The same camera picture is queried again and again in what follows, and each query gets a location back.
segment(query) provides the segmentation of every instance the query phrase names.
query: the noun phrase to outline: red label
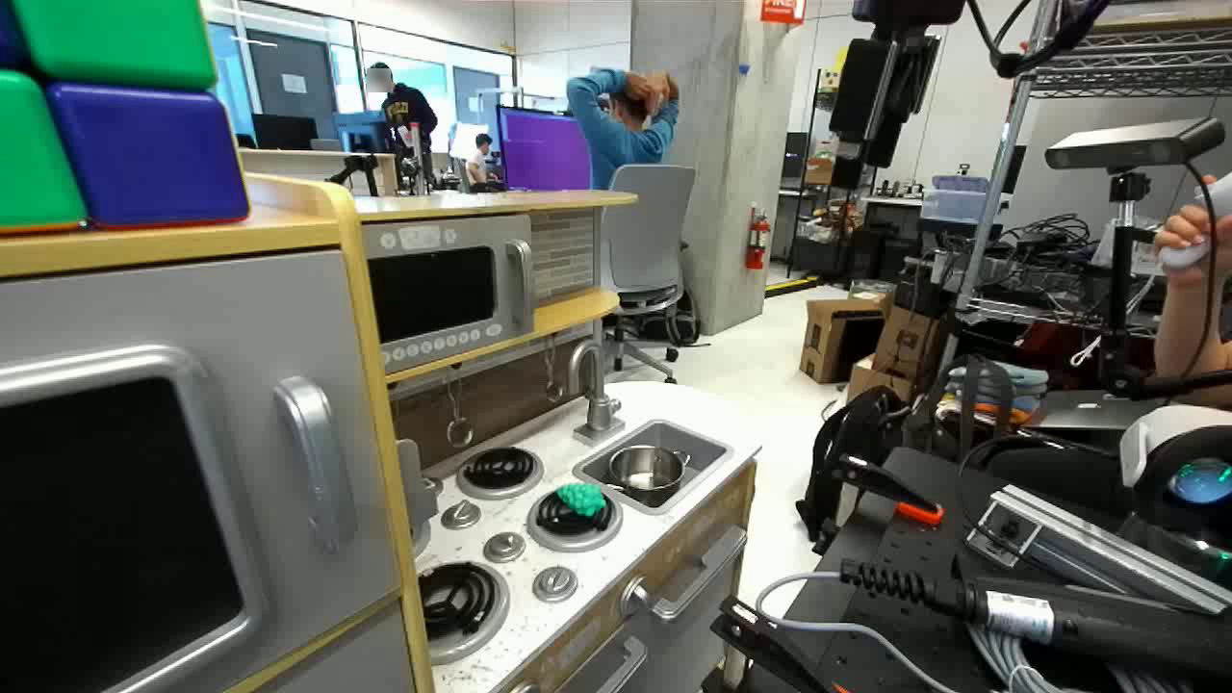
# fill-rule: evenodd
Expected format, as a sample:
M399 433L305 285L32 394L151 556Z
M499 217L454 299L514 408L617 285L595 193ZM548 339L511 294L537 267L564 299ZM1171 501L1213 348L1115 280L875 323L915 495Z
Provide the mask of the red label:
M804 22L804 0L762 0L762 22Z

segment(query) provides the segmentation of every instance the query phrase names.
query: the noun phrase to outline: toy stove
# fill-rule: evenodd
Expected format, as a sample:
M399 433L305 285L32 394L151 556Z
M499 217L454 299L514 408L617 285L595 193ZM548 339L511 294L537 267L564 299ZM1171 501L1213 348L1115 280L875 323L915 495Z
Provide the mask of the toy stove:
M419 598L431 662L462 662L507 619L511 601L561 606L577 593L564 556L584 556L621 534L621 503L577 517L557 485L571 466L541 471L523 445L493 445L439 485L439 517L419 551Z

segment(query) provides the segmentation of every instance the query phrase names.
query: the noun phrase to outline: oven window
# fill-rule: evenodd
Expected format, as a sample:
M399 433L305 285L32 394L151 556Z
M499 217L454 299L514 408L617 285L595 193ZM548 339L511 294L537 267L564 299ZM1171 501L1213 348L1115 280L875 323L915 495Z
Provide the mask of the oven window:
M163 376L0 408L0 690L104 690L242 613Z
M403 254L368 263L382 341L476 323L498 312L493 249Z

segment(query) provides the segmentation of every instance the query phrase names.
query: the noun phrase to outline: man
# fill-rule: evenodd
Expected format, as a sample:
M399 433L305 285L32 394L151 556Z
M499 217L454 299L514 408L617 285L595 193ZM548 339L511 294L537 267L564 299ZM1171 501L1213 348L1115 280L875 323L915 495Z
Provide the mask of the man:
M498 193L499 187L493 136L472 140L472 159L467 162L467 186L468 186L468 193Z
M591 69L571 82L571 114L589 141L589 186L607 187L629 162L663 162L679 132L671 74Z
M1184 203L1156 231L1156 246L1197 246L1207 235L1219 240L1213 294L1207 294L1207 279L1206 279L1206 270L1207 270L1206 257L1188 270L1168 273L1168 295L1164 295L1164 314L1157 314L1157 335L1156 335L1156 373L1157 376L1193 376L1193 373L1232 371L1232 341L1223 341L1223 285L1232 279L1232 217L1213 223L1201 203ZM1193 400L1232 408L1232 386L1229 390L1197 390Z
M383 91L382 114L387 123L387 140L398 159L403 159L403 145L419 140L419 171L426 187L431 181L431 132L436 132L436 110L426 105L426 96L410 86L391 86L391 69L383 62L373 62L364 69L364 76L373 82L377 91Z

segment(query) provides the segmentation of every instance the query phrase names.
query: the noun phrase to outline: blue shirt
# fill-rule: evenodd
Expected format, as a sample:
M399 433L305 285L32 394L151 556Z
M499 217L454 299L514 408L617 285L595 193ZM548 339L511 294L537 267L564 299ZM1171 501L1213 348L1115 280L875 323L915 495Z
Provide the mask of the blue shirt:
M621 69L591 69L589 76L571 82L571 110L581 123L589 141L589 186L607 187L612 172L629 162L663 162L671 140L679 132L679 105L666 100L650 127L629 132L623 123L607 118L599 107L603 91L623 91L629 74Z

